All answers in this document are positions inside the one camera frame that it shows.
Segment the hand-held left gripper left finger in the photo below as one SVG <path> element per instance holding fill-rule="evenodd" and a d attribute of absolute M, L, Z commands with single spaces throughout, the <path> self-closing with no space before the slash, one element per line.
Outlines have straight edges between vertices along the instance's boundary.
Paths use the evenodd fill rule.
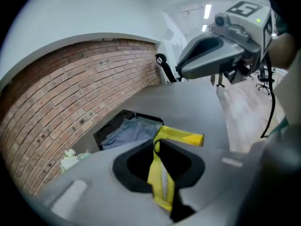
<path fill-rule="evenodd" d="M 169 214 L 151 193 L 136 193 L 115 177 L 113 161 L 142 145 L 128 143 L 93 153 L 56 177 L 41 193 L 42 203 L 77 226 L 169 226 Z"/>

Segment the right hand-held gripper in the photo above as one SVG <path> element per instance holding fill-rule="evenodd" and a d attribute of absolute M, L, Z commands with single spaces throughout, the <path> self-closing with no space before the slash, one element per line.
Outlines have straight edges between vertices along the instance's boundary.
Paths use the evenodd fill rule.
<path fill-rule="evenodd" d="M 235 84 L 259 67 L 271 41 L 271 8 L 241 0 L 214 16 L 210 32 L 188 42 L 176 71 L 186 79 L 222 72 Z"/>

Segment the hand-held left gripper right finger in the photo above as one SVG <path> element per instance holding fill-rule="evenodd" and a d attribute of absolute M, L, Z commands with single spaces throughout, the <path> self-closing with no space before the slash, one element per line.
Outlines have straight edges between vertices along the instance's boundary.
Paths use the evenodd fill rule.
<path fill-rule="evenodd" d="M 250 181 L 259 164 L 259 143 L 249 153 L 160 140 L 159 156 L 174 181 L 172 213 L 202 210 L 240 180 Z"/>

